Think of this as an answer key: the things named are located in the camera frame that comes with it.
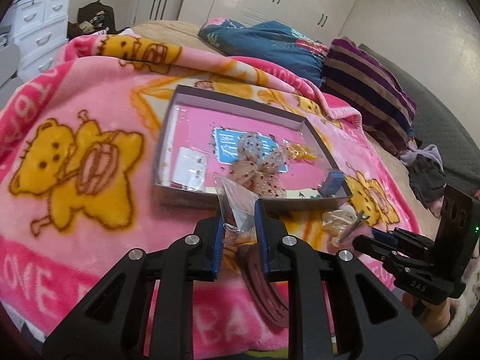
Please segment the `right hand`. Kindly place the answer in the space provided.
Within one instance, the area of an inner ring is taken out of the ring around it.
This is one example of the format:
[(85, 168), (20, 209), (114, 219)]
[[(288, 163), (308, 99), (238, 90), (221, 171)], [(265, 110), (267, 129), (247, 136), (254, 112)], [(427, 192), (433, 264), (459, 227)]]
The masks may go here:
[(461, 305), (461, 300), (448, 298), (441, 305), (436, 306), (405, 292), (402, 303), (411, 312), (416, 306), (423, 306), (424, 310), (417, 320), (431, 336), (437, 336), (448, 327), (458, 306)]

